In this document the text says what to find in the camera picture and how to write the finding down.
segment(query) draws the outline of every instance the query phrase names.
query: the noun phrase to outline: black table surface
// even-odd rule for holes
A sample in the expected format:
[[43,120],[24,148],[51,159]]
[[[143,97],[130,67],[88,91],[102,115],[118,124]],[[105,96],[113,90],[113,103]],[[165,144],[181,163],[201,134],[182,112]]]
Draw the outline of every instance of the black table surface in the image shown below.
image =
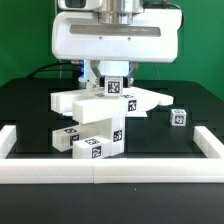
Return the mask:
[[[135,81],[172,95],[147,118],[126,119],[125,153],[117,157],[205,157],[193,143],[203,125],[224,142],[224,102],[185,81]],[[51,132],[75,125],[50,110],[50,93],[78,89],[70,79],[15,79],[0,88],[0,128],[17,126],[8,158],[71,158],[51,146]],[[172,127],[170,109],[187,111],[185,127]],[[0,223],[224,223],[223,184],[0,185]]]

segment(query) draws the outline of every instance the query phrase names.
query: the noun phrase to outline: green backdrop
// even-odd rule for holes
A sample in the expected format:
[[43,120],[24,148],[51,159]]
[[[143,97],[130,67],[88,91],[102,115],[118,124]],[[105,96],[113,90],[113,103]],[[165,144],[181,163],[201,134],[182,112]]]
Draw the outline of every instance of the green backdrop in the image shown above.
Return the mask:
[[[224,100],[224,1],[174,0],[185,12],[179,55],[157,64],[162,80],[195,81]],[[54,0],[3,0],[0,5],[0,85],[54,62]],[[140,64],[135,79],[157,79],[153,64]]]

